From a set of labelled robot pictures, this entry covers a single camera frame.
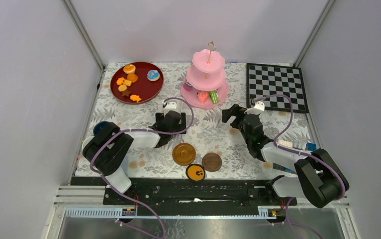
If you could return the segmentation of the dark red round tray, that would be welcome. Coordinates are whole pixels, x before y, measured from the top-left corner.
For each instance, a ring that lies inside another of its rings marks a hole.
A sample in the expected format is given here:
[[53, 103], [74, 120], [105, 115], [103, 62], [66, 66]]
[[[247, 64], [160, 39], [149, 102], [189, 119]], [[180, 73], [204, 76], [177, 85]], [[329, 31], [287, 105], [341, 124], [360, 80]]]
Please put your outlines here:
[[[138, 80], [134, 83], [131, 83], [131, 86], [127, 86], [127, 89], [130, 91], [130, 95], [139, 95], [142, 101], [136, 103], [130, 100], [129, 97], [122, 96], [121, 91], [118, 89], [116, 81], [118, 78], [124, 77], [127, 78], [127, 74], [124, 73], [122, 66], [119, 70], [115, 71], [114, 75], [110, 78], [110, 90], [114, 97], [119, 101], [126, 104], [143, 104], [155, 98], [161, 91], [164, 83], [164, 75], [159, 67], [152, 63], [148, 62], [133, 62], [136, 66], [135, 74], [138, 76]], [[149, 81], [147, 79], [147, 73], [150, 70], [158, 70], [160, 72], [160, 78], [157, 81]]]

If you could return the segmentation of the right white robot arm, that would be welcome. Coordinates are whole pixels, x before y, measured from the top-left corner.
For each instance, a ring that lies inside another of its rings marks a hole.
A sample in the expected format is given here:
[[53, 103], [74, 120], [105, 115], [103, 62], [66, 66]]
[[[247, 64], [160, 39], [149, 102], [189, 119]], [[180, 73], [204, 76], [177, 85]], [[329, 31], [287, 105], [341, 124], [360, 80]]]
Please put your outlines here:
[[251, 108], [234, 104], [222, 110], [222, 122], [234, 117], [230, 124], [238, 129], [250, 155], [262, 162], [271, 162], [293, 171], [296, 176], [277, 176], [270, 180], [265, 199], [271, 205], [279, 204], [284, 198], [305, 198], [317, 208], [344, 197], [350, 184], [325, 149], [314, 151], [296, 150], [284, 146], [277, 138], [271, 139], [264, 133], [260, 114], [265, 110], [262, 101]]

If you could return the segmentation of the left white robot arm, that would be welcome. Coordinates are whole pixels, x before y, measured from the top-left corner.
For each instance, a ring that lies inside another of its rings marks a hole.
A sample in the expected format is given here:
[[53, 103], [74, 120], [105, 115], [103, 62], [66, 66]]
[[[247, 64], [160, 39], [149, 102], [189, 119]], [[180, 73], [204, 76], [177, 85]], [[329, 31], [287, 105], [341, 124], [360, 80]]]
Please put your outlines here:
[[132, 202], [134, 192], [130, 188], [132, 183], [123, 171], [121, 164], [131, 149], [136, 148], [159, 148], [166, 145], [171, 139], [171, 132], [186, 131], [186, 114], [176, 111], [156, 113], [156, 122], [144, 131], [126, 130], [111, 141], [105, 148], [102, 146], [114, 135], [121, 132], [113, 122], [103, 121], [95, 127], [94, 136], [89, 137], [83, 143], [82, 156], [92, 162], [93, 169], [103, 175], [108, 184], [115, 191], [115, 199], [123, 205]]

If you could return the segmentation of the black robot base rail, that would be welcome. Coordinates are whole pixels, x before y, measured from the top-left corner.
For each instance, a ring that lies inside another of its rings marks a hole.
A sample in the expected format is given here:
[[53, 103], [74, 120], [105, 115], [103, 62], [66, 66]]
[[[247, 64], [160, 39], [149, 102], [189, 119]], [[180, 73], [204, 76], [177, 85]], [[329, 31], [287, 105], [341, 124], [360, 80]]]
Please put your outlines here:
[[159, 216], [255, 216], [259, 206], [279, 210], [288, 198], [274, 196], [266, 180], [133, 178], [125, 195]]

